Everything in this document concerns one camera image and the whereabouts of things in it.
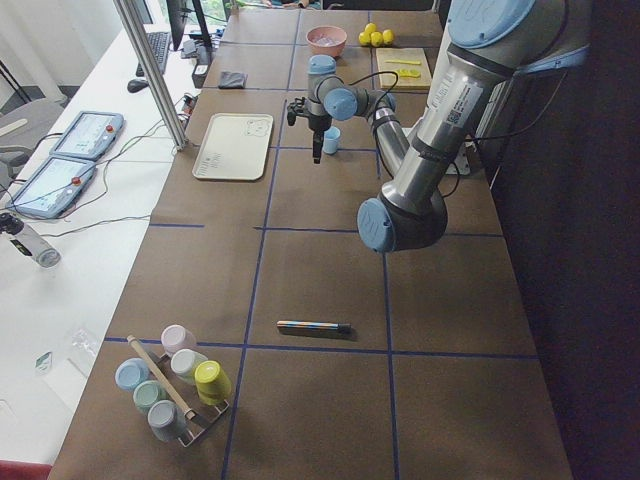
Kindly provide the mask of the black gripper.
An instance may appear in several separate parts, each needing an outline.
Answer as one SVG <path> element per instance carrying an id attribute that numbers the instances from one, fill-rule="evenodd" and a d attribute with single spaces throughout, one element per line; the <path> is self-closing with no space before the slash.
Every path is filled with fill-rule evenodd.
<path id="1" fill-rule="evenodd" d="M 320 156 L 324 145 L 324 132 L 332 124 L 332 117 L 327 113 L 321 102 L 312 99 L 305 100 L 305 111 L 309 128 L 313 131 L 312 158 L 314 164 L 320 164 Z"/>

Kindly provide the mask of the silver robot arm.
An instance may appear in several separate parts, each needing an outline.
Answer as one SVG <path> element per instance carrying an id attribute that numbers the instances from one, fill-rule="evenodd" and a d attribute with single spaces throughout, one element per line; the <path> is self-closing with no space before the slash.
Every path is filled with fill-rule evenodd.
<path id="1" fill-rule="evenodd" d="M 291 104 L 293 123 L 313 131 L 313 158 L 322 154 L 333 121 L 362 117 L 391 171 L 377 197 L 362 203 L 357 227 L 363 243 L 381 252 L 437 242 L 447 226 L 439 183 L 467 135 L 476 131 L 494 87 L 515 75 L 567 69 L 588 51 L 589 1 L 454 1 L 422 117 L 404 133 L 391 96 L 350 86 L 328 55 L 308 62 L 308 95 Z"/>

